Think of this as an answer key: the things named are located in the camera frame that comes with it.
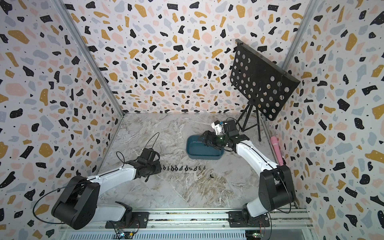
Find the teal plastic storage box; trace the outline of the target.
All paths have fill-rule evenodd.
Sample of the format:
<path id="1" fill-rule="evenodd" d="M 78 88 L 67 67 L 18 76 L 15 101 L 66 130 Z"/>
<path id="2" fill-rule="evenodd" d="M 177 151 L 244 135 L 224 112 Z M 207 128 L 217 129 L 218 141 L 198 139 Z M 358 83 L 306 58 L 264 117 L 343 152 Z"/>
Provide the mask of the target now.
<path id="1" fill-rule="evenodd" d="M 224 150 L 206 146 L 199 140 L 199 135 L 188 137 L 186 152 L 189 158 L 194 160 L 219 160 L 224 154 Z"/>

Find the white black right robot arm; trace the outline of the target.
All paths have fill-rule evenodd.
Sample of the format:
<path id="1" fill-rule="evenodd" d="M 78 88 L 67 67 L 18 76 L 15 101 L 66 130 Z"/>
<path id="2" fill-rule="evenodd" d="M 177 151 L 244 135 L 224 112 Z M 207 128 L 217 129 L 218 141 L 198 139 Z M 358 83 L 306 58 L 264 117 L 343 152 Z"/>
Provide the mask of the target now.
<path id="1" fill-rule="evenodd" d="M 232 151 L 242 157 L 259 175 L 258 196 L 244 205 L 244 219 L 253 219 L 294 202 L 296 195 L 291 170 L 267 158 L 250 138 L 240 134 L 236 121 L 215 121 L 213 131 L 205 131 L 199 140 L 217 150 Z"/>

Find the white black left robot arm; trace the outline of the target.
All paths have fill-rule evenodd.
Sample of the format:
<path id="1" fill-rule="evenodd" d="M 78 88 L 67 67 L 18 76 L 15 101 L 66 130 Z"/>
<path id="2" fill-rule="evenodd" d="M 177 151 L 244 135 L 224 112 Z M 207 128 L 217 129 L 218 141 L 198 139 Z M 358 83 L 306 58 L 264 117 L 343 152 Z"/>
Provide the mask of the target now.
<path id="1" fill-rule="evenodd" d="M 160 172 L 160 154 L 152 148 L 144 148 L 140 156 L 122 167 L 88 178 L 73 177 L 51 214 L 74 230 L 96 222 L 105 222 L 108 228 L 129 227 L 134 222 L 132 207 L 119 201 L 113 205 L 98 204 L 100 195 L 125 182 L 148 179 Z"/>

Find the pink cylindrical bottle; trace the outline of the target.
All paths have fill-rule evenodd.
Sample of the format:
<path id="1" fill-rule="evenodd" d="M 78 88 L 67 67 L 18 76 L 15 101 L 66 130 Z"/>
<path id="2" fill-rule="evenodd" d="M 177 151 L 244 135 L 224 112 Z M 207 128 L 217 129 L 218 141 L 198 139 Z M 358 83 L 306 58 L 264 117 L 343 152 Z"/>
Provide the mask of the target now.
<path id="1" fill-rule="evenodd" d="M 282 154 L 281 154 L 281 151 L 280 151 L 279 141 L 278 141 L 277 137 L 275 137 L 275 136 L 271 137 L 271 144 L 272 144 L 273 149 L 275 151 L 275 155 L 277 157 L 279 165 L 283 166 L 284 165 L 284 160 L 283 160 L 283 157 L 282 157 Z"/>

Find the black music stand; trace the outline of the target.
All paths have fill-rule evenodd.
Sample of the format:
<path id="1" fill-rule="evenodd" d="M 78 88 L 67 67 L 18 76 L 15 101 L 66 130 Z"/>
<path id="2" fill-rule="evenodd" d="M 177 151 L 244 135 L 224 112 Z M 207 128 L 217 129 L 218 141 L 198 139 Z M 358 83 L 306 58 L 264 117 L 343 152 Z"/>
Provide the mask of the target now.
<path id="1" fill-rule="evenodd" d="M 260 131 L 260 114 L 274 121 L 300 81 L 243 41 L 236 44 L 230 81 L 248 101 L 237 124 L 242 132 Z"/>

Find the aluminium corner profile left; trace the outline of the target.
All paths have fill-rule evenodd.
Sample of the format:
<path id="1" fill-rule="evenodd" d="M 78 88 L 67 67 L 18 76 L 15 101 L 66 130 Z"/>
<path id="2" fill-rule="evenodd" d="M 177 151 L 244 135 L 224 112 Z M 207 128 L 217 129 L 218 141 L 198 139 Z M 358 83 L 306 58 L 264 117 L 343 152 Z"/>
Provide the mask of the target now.
<path id="1" fill-rule="evenodd" d="M 95 73 L 95 75 L 96 75 L 97 79 L 99 80 L 101 86 L 103 87 L 106 95 L 110 99 L 115 111 L 120 115 L 120 117 L 123 117 L 124 112 L 120 108 L 118 101 L 116 100 L 114 94 L 112 93 L 111 88 L 108 85 L 107 81 L 105 80 L 105 77 L 102 74 L 100 68 L 98 67 L 97 63 L 95 62 L 95 59 L 91 55 L 91 52 L 89 51 L 87 44 L 83 41 L 83 38 L 82 38 L 78 28 L 74 24 L 74 21 L 73 21 L 71 15 L 68 13 L 68 10 L 67 10 L 64 2 L 53 0 L 52 3 L 54 5 L 56 11 L 58 12 L 59 16 L 64 21 L 67 29 L 69 30 L 69 32 L 73 36 L 74 41 L 76 42 L 77 46 L 79 47 L 79 50 L 84 55 L 84 57 L 85 57 L 87 63 L 89 64 L 91 70 Z"/>

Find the aluminium corner profile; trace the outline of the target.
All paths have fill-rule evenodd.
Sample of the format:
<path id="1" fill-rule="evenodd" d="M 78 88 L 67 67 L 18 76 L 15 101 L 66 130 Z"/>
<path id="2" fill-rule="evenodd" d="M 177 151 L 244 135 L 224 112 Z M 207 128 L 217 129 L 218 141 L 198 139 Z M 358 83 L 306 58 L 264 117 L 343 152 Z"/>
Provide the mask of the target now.
<path id="1" fill-rule="evenodd" d="M 319 4 L 319 0 L 310 0 L 309 4 L 304 12 L 303 19 L 301 21 L 301 24 L 298 28 L 298 31 L 293 39 L 293 42 L 289 48 L 289 51 L 285 57 L 285 60 L 283 61 L 282 69 L 288 72 L 289 66 L 294 59 L 294 56 L 296 52 L 298 51 L 301 39 L 306 32 L 306 29 L 311 21 L 311 18 L 313 14 L 315 13 L 315 10 Z"/>
<path id="2" fill-rule="evenodd" d="M 100 68 L 98 67 L 97 63 L 95 62 L 95 59 L 91 55 L 91 52 L 89 51 L 87 44 L 83 41 L 83 38 L 82 38 L 78 28 L 74 24 L 74 21 L 73 21 L 71 15 L 68 13 L 68 10 L 67 10 L 64 2 L 53 0 L 52 3 L 54 5 L 56 11 L 58 12 L 59 16 L 64 21 L 67 29 L 69 30 L 69 32 L 73 36 L 74 41 L 76 42 L 77 46 L 79 47 L 79 50 L 84 55 L 84 57 L 85 57 L 87 63 L 89 64 L 91 70 L 95 73 L 95 75 L 96 75 L 97 79 L 99 80 L 101 86 L 103 87 L 106 95 L 110 99 L 115 111 L 120 115 L 120 117 L 123 117 L 124 112 L 120 108 L 118 101 L 116 100 L 114 94 L 112 93 L 111 88 L 108 85 L 107 81 L 105 80 L 105 77 L 102 74 Z"/>

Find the aluminium corner profile right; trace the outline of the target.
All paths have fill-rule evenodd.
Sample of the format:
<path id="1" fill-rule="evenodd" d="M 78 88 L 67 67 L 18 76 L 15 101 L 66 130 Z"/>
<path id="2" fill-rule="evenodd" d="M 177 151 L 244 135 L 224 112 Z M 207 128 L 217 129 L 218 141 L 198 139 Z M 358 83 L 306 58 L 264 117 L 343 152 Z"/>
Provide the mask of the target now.
<path id="1" fill-rule="evenodd" d="M 294 59 L 294 56 L 296 52 L 298 51 L 301 39 L 306 32 L 306 29 L 311 21 L 311 18 L 313 14 L 315 13 L 315 10 L 319 4 L 319 0 L 310 0 L 309 4 L 304 12 L 303 19 L 301 21 L 301 24 L 298 28 L 298 31 L 293 39 L 293 42 L 289 48 L 289 51 L 285 57 L 285 60 L 283 61 L 282 69 L 288 72 L 289 66 Z"/>

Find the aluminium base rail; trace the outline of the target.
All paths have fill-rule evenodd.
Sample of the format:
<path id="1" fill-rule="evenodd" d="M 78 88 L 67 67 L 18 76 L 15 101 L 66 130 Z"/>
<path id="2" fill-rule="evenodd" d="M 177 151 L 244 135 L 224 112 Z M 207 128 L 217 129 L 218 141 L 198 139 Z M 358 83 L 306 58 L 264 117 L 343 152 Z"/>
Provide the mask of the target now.
<path id="1" fill-rule="evenodd" d="M 245 224 L 238 209 L 154 209 L 134 212 L 125 229 L 93 223 L 81 230 L 61 227 L 60 240 L 316 240 L 307 211 L 294 209 Z"/>

